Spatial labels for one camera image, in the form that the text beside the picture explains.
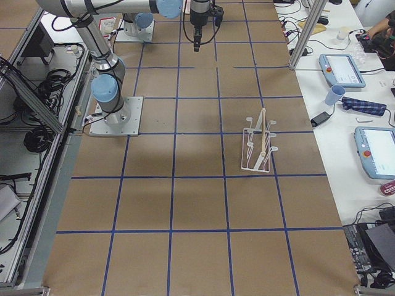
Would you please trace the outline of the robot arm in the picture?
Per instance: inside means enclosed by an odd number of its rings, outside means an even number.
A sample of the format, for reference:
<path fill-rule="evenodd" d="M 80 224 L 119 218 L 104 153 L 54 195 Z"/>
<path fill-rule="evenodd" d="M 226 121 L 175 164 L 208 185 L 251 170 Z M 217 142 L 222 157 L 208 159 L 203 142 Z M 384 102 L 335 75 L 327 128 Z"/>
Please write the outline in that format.
<path fill-rule="evenodd" d="M 174 19 L 186 7 L 186 1 L 38 1 L 38 5 L 56 17 L 68 17 L 89 49 L 99 75 L 91 83 L 91 93 L 108 125 L 130 120 L 131 107 L 121 95 L 125 66 L 104 39 L 94 16 L 99 14 L 160 14 Z"/>

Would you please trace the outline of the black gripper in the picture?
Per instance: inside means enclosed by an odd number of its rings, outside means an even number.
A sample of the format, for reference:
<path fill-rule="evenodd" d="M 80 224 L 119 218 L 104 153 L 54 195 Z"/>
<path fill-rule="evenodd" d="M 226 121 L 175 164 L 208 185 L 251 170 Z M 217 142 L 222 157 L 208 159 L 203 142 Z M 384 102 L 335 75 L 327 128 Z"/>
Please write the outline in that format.
<path fill-rule="evenodd" d="M 194 26 L 193 48 L 199 52 L 201 47 L 201 28 L 207 25 L 209 17 L 214 17 L 215 9 L 210 0 L 191 0 L 190 22 Z"/>

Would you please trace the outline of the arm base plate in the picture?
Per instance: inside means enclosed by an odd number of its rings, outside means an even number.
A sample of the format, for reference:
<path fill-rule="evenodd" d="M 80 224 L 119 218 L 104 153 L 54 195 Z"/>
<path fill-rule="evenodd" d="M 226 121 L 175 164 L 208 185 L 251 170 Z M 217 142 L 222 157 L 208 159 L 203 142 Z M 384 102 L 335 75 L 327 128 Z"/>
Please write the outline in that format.
<path fill-rule="evenodd" d="M 137 136 L 141 122 L 143 109 L 143 97 L 125 97 L 123 108 L 105 120 L 103 116 L 93 119 L 90 125 L 90 136 Z"/>
<path fill-rule="evenodd" d="M 140 28 L 135 23 L 128 23 L 121 20 L 115 40 L 120 43 L 151 43 L 154 24 L 155 21 L 153 20 L 147 28 Z"/>

